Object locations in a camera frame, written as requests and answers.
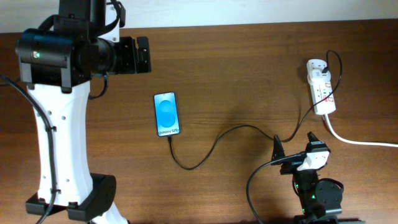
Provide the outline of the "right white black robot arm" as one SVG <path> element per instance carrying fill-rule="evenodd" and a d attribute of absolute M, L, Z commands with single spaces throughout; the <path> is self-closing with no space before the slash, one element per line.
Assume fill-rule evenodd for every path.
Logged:
<path fill-rule="evenodd" d="M 302 215 L 294 216 L 295 223 L 338 223 L 344 185 L 337 180 L 318 177 L 317 172 L 326 166 L 331 150 L 312 132 L 307 136 L 304 151 L 286 156 L 281 140 L 275 135 L 271 161 L 281 166 L 282 175 L 292 175 L 303 210 Z"/>

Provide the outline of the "blue screen Galaxy smartphone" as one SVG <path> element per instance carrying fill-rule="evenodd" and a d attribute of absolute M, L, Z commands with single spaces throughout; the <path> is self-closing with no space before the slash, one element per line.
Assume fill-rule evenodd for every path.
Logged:
<path fill-rule="evenodd" d="M 177 99 L 174 92 L 154 95 L 155 119 L 159 137 L 180 134 Z"/>

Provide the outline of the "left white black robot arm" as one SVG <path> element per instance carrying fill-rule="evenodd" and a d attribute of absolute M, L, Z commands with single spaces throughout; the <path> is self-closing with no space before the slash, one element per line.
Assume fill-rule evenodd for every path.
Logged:
<path fill-rule="evenodd" d="M 39 189 L 25 209 L 41 220 L 66 211 L 75 221 L 126 223 L 114 202 L 116 178 L 90 172 L 86 154 L 92 78 L 151 71 L 148 38 L 119 36 L 125 20 L 119 1 L 61 1 L 17 42 L 40 154 Z"/>

